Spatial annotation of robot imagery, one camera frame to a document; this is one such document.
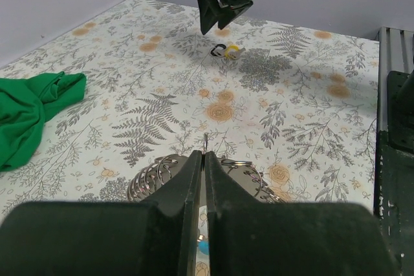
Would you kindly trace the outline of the key with black tag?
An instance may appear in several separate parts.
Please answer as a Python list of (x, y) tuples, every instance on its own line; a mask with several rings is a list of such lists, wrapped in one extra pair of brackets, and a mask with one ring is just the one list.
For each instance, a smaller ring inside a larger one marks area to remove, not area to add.
[(225, 57), (225, 52), (227, 50), (227, 46), (225, 44), (216, 44), (211, 50), (210, 54), (216, 58), (223, 58)]

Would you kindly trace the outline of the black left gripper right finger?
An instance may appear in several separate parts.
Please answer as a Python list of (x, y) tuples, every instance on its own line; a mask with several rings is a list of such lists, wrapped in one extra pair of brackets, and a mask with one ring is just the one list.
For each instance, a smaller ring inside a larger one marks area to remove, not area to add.
[(378, 220), (350, 203), (262, 203), (205, 156), (212, 275), (396, 275)]

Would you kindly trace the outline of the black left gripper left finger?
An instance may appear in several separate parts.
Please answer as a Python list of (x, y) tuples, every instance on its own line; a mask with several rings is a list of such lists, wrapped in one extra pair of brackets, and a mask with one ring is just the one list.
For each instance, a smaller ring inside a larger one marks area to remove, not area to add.
[(202, 153), (132, 202), (26, 202), (1, 224), (2, 275), (193, 275)]

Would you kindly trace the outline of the metal key organizer blue handle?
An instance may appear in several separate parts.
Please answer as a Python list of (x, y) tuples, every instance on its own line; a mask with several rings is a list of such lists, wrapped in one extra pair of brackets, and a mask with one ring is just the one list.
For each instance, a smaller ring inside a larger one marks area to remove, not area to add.
[[(155, 193), (167, 184), (182, 169), (188, 157), (173, 153), (161, 156), (142, 168), (130, 181), (126, 197), (130, 202), (139, 202)], [(277, 195), (265, 182), (263, 173), (259, 172), (251, 161), (233, 160), (225, 156), (219, 157), (219, 163), (224, 172), (238, 183), (246, 192), (260, 202), (283, 203), (285, 200)], [(197, 253), (209, 255), (208, 225), (206, 207), (206, 186), (204, 169), (201, 169), (201, 185), (199, 195), (199, 210), (197, 212), (197, 230), (195, 244)]]

